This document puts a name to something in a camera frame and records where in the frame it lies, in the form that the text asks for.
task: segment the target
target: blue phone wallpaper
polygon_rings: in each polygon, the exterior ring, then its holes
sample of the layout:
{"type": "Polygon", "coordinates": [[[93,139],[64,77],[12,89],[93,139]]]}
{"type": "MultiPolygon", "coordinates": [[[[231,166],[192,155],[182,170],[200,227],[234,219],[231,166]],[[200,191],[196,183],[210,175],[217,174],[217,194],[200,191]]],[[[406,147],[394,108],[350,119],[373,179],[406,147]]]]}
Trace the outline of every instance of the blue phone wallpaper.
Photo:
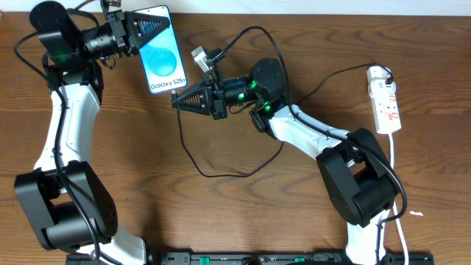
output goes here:
{"type": "MultiPolygon", "coordinates": [[[[166,6],[147,8],[136,12],[170,18],[169,9],[166,6]]],[[[151,93],[160,93],[187,85],[185,69],[171,24],[168,29],[140,48],[139,53],[151,93]]]]}

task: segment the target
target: white cable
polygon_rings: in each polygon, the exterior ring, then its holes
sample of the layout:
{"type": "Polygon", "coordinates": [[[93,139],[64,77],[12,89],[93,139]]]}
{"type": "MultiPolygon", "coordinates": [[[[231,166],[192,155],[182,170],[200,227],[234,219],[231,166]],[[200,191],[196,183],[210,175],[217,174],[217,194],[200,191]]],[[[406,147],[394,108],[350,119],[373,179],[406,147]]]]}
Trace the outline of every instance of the white cable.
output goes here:
{"type": "MultiPolygon", "coordinates": [[[[389,133],[388,136],[389,136],[389,152],[390,152],[389,161],[391,163],[391,168],[394,168],[394,141],[392,139],[392,133],[389,133]]],[[[394,201],[394,204],[392,205],[392,211],[394,212],[394,215],[397,215],[396,201],[394,201]]],[[[397,226],[397,232],[399,233],[400,243],[403,246],[404,265],[409,265],[409,253],[407,250],[406,239],[404,238],[403,228],[400,225],[399,218],[396,219],[395,221],[396,221],[396,226],[397,226]]]]}

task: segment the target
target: power strip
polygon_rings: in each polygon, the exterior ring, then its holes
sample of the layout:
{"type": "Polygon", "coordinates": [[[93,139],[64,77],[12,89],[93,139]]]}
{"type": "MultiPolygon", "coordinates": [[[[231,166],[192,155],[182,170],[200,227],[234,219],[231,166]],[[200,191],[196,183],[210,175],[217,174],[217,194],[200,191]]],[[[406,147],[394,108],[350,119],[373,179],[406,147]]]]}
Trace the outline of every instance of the power strip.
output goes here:
{"type": "Polygon", "coordinates": [[[380,66],[372,66],[366,71],[368,94],[371,97],[375,116],[376,132],[389,134],[401,128],[399,109],[397,108],[396,83],[386,84],[391,76],[380,66]]]}

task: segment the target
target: white power strip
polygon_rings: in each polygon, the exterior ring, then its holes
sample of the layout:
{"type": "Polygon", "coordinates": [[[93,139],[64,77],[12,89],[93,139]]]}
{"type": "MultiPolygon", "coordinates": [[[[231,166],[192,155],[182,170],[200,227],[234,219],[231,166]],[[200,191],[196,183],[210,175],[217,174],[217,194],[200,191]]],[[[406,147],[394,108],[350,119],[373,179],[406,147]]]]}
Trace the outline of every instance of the white power strip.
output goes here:
{"type": "Polygon", "coordinates": [[[376,132],[389,134],[401,128],[397,108],[396,83],[386,84],[389,73],[380,66],[372,66],[366,71],[368,94],[371,97],[375,116],[376,132]]]}
{"type": "MultiPolygon", "coordinates": [[[[381,66],[373,66],[366,71],[368,77],[368,94],[371,97],[373,114],[375,115],[376,132],[389,135],[389,160],[391,168],[394,168],[394,141],[392,133],[400,130],[399,109],[397,108],[396,83],[386,84],[391,75],[381,66]]],[[[397,215],[396,202],[393,207],[394,215],[397,215]]],[[[400,220],[396,219],[397,232],[404,250],[404,265],[409,264],[409,255],[406,239],[400,220]]]]}

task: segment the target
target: wooden table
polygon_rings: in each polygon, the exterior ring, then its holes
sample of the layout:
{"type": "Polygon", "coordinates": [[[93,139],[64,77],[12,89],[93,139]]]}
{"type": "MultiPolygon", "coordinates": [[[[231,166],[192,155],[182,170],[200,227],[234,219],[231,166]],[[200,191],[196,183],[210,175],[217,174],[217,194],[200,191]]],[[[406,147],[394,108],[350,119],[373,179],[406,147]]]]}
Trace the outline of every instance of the wooden table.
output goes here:
{"type": "MultiPolygon", "coordinates": [[[[471,18],[339,15],[174,15],[188,82],[202,72],[191,50],[225,47],[244,27],[260,24],[277,41],[294,99],[329,73],[377,61],[397,83],[403,128],[394,134],[397,174],[406,188],[402,219],[410,251],[436,264],[471,262],[471,18]]],[[[46,83],[13,53],[32,32],[28,14],[0,22],[0,263],[63,264],[65,253],[37,242],[13,192],[46,140],[51,99],[46,83]]],[[[40,65],[38,39],[21,52],[40,65]]],[[[220,66],[226,77],[248,73],[276,57],[260,32],[245,35],[220,66]]],[[[365,70],[334,77],[302,109],[334,127],[375,131],[365,70]]],[[[302,252],[344,248],[345,221],[327,197],[316,163],[286,145],[280,156],[246,179],[207,179],[180,146],[169,93],[149,92],[139,57],[103,69],[105,91],[93,133],[92,165],[118,208],[119,222],[159,250],[302,252]]],[[[280,142],[260,134],[249,114],[214,121],[182,113],[188,148],[208,174],[250,172],[280,142]]],[[[377,135],[388,153],[387,136],[377,135]]],[[[401,252],[395,224],[386,246],[401,252]]]]}

